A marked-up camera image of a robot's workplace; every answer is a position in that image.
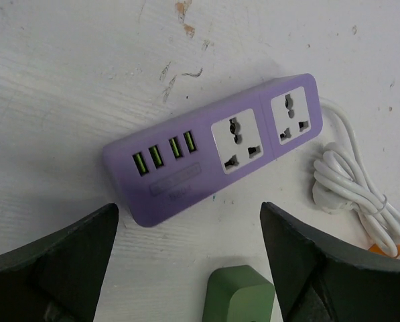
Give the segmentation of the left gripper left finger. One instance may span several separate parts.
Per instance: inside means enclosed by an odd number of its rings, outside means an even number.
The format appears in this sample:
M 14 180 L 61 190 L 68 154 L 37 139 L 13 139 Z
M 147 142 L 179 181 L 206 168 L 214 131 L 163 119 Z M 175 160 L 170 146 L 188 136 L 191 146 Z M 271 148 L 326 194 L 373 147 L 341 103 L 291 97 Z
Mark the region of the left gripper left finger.
M 0 321 L 93 321 L 119 209 L 81 220 L 0 255 Z

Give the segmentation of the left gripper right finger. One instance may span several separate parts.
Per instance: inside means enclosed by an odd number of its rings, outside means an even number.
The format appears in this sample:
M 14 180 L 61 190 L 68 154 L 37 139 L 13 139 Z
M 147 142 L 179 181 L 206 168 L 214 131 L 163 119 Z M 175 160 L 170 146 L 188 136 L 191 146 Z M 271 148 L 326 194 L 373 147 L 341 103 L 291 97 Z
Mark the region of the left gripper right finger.
M 400 260 L 363 250 L 261 205 L 284 321 L 400 321 Z

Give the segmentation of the green power strip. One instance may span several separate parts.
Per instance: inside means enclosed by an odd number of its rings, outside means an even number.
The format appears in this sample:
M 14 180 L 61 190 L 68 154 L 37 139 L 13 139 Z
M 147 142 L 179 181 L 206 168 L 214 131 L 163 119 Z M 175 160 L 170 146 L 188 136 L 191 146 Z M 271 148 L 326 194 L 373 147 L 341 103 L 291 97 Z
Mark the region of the green power strip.
M 216 269 L 208 279 L 202 320 L 271 320 L 275 287 L 249 265 Z

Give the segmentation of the purple usb hub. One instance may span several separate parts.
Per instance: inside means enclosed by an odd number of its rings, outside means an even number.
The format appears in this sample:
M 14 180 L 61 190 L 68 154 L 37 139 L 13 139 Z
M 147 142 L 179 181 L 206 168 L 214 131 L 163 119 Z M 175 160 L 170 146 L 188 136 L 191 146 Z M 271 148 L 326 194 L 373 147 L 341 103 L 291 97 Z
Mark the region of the purple usb hub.
M 156 226 L 315 138 L 323 119 L 310 74 L 275 78 L 103 149 L 135 222 Z

